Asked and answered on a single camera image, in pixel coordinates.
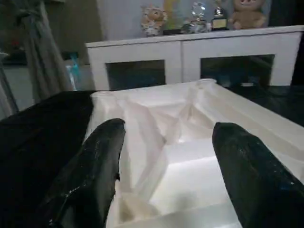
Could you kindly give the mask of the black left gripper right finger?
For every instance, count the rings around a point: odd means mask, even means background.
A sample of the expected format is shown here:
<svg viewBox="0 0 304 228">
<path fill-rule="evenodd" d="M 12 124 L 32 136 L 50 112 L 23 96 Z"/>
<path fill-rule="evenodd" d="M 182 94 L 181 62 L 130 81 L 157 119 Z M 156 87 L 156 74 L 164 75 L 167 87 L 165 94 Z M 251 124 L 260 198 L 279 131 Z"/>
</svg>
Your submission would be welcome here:
<svg viewBox="0 0 304 228">
<path fill-rule="evenodd" d="M 304 186 L 256 136 L 217 122 L 212 144 L 225 187 L 244 228 L 302 228 Z"/>
</svg>

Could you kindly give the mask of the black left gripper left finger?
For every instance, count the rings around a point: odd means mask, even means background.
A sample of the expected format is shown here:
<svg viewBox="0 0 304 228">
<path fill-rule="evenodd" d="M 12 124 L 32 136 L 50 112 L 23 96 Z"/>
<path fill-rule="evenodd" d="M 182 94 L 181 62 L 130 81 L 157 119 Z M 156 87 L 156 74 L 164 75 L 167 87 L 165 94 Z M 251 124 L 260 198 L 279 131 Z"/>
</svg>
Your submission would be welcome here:
<svg viewBox="0 0 304 228">
<path fill-rule="evenodd" d="M 119 179 L 124 120 L 100 124 L 54 180 L 35 213 L 37 228 L 104 228 Z"/>
</svg>

